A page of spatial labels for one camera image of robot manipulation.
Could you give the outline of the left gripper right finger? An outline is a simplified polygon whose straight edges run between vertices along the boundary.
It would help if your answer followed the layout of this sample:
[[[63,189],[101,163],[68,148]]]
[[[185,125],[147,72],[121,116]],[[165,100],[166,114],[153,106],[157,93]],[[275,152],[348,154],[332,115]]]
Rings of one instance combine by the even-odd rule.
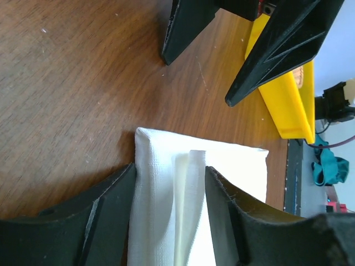
[[[213,167],[205,191],[216,265],[354,265],[354,214],[302,218],[234,186]]]

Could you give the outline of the white cloth napkin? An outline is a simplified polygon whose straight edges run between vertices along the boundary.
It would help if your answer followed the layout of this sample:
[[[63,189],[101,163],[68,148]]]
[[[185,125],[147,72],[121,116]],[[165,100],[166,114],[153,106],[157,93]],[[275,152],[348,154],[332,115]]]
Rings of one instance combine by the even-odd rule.
[[[129,265],[215,265],[205,168],[266,200],[268,151],[139,127]]]

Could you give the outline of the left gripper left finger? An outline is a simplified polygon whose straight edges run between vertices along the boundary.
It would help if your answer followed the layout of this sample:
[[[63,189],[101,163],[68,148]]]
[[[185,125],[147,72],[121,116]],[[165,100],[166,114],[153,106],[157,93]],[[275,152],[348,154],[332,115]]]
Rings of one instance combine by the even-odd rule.
[[[135,181],[130,163],[36,217],[1,220],[1,265],[120,265]]]

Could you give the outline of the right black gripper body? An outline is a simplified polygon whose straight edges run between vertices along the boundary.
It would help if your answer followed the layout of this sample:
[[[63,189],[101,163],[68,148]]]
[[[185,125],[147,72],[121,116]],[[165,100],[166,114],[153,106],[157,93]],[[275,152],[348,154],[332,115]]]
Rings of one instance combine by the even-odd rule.
[[[270,16],[277,0],[219,0],[216,5],[248,21],[255,21],[261,14]]]

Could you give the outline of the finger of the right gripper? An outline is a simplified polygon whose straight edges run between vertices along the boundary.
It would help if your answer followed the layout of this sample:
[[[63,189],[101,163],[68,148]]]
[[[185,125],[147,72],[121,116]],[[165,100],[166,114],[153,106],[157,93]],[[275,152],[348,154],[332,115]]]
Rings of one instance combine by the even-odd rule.
[[[310,62],[343,0],[279,1],[225,96],[233,107],[259,86]]]
[[[173,1],[161,52],[166,65],[170,65],[191,44],[215,18],[218,10],[215,1]]]

